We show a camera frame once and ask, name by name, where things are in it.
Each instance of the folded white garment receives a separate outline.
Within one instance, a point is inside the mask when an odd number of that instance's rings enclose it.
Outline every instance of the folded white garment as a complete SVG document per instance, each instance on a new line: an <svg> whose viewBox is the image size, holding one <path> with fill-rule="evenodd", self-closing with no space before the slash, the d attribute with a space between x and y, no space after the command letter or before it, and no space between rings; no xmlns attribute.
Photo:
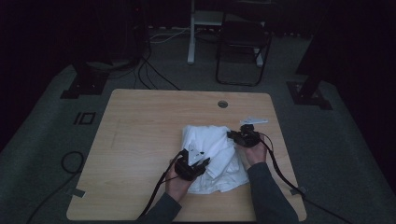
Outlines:
<svg viewBox="0 0 396 224"><path fill-rule="evenodd" d="M234 189L248 182L248 175L235 153L233 140L227 137L225 126L191 126L183 129L182 148L204 152L203 160L210 158L203 175L197 177L189 193L210 194Z"/></svg>

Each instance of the gray carpet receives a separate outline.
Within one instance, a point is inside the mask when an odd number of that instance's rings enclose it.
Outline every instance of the gray carpet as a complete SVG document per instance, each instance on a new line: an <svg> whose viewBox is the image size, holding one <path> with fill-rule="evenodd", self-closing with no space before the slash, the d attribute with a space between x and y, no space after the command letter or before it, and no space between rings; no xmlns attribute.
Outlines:
<svg viewBox="0 0 396 224"><path fill-rule="evenodd" d="M396 223L396 200L381 175L369 148L343 104L337 89L322 82L320 90L333 110L295 105L286 81L304 81L294 74L309 40L275 38L265 68L264 81L257 87L220 85L215 81L214 44L197 41L195 64L187 65L189 39L173 38L152 44L149 62L183 91L267 92L272 96L278 120L298 182L308 189L307 197L353 223ZM240 71L251 75L248 65ZM145 67L142 78L146 83ZM252 71L259 72L253 65ZM137 69L114 72L102 95L81 95L61 100L75 71L65 68L56 76L29 118L0 154L0 223L26 223L40 202L71 175L61 166L64 154L77 150L88 156L110 93L115 89L145 89L135 75ZM158 89L174 88L148 69ZM79 112L95 112L92 125L75 125ZM78 158L66 161L76 169ZM45 203L31 223L76 222L66 218L71 196L65 194L78 182L74 178ZM310 204L305 204L304 223L344 223Z"/></svg>

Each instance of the person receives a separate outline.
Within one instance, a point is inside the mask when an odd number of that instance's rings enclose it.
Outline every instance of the person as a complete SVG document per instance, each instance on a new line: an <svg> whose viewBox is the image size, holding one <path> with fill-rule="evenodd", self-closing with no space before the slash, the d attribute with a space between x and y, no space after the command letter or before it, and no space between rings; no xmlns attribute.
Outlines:
<svg viewBox="0 0 396 224"><path fill-rule="evenodd" d="M266 163L267 148L263 143L255 147L241 147L247 159L247 176L250 181L251 198L257 223L298 223L298 217L294 209L286 200L279 186L272 178ZM172 167L166 179L170 180L177 176ZM139 218L136 223L171 223L181 209L179 202L187 194L192 181L174 178L166 181L165 193L161 199Z"/></svg>

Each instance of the table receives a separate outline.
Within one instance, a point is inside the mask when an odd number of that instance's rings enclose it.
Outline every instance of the table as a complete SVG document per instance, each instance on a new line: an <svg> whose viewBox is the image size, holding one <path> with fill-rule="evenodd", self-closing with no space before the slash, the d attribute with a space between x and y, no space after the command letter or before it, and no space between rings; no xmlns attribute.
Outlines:
<svg viewBox="0 0 396 224"><path fill-rule="evenodd" d="M195 61L195 25L221 26L222 12L209 10L195 10L195 0L191 0L191 19L190 19L190 44L187 64L194 64ZM256 58L258 67L262 67L262 56Z"/></svg>
<svg viewBox="0 0 396 224"><path fill-rule="evenodd" d="M221 108L219 101L228 106ZM256 130L271 137L284 176L297 182L271 97L266 93L214 91L114 90L103 115L77 189L67 211L72 220L134 220L146 206L155 184L181 148L186 125L225 125L239 130L247 117L269 119ZM301 196L276 175L276 183L296 210L306 218ZM164 192L160 187L155 204ZM188 194L175 221L254 221L249 184L228 192Z"/></svg>

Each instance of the sleeve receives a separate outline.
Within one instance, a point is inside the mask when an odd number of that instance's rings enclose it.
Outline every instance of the sleeve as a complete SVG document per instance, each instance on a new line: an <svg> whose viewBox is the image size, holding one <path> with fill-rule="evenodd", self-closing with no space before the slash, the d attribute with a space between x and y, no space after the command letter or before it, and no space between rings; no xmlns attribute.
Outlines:
<svg viewBox="0 0 396 224"><path fill-rule="evenodd" d="M172 223L180 209L181 205L165 192L161 199L148 211L148 213L134 223Z"/></svg>
<svg viewBox="0 0 396 224"><path fill-rule="evenodd" d="M257 223L299 223L296 212L272 178L267 163L254 164L247 170L247 175Z"/></svg>

